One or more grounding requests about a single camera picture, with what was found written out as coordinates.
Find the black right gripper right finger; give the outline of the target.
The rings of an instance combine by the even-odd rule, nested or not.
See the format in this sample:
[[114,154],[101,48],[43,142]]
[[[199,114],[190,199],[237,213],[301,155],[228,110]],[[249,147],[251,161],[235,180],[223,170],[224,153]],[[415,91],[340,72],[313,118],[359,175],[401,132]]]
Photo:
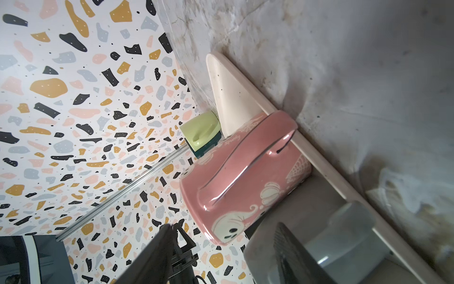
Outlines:
[[333,284],[335,282],[282,222],[277,224],[273,247],[282,284]]

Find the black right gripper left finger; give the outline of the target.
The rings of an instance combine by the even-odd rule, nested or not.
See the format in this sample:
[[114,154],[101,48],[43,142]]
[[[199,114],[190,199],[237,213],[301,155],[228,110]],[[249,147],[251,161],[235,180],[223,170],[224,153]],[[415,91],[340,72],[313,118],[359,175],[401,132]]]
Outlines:
[[165,224],[116,284],[166,284],[170,275],[176,232]]

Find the light green mug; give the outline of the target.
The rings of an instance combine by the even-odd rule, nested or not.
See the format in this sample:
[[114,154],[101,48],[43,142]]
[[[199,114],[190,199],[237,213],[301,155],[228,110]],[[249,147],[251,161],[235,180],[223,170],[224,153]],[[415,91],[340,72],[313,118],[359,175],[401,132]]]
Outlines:
[[217,116],[208,111],[183,123],[180,127],[186,142],[193,151],[199,151],[215,138],[221,138],[221,124]]

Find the pink ghost mug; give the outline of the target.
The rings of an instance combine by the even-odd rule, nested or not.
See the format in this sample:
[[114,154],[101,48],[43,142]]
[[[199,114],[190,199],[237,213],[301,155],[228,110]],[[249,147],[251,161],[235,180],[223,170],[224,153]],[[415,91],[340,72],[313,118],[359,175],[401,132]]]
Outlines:
[[284,111],[262,112],[181,175],[184,203],[211,243],[229,244],[310,176],[292,143],[297,129]]

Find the dark green mug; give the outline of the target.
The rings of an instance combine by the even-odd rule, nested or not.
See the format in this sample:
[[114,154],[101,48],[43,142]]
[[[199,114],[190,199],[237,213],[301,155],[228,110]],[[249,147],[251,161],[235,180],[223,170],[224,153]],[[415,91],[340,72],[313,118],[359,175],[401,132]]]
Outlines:
[[205,144],[204,146],[202,146],[199,150],[196,150],[194,151],[194,155],[199,159],[201,157],[203,157],[205,154],[207,154],[208,151],[210,151],[211,149],[213,149],[214,147],[216,147],[218,145],[218,143],[220,142],[220,140],[215,140],[215,139],[212,139],[211,141],[209,141],[207,144]]

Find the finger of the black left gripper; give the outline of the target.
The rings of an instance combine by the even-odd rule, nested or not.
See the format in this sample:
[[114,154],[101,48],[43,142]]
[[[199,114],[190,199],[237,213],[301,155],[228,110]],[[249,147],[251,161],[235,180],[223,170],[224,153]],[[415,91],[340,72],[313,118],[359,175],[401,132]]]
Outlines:
[[193,265],[198,261],[198,254],[192,253],[196,243],[189,237],[179,223],[172,226],[175,237],[173,239],[173,254],[171,258],[170,284],[198,284]]

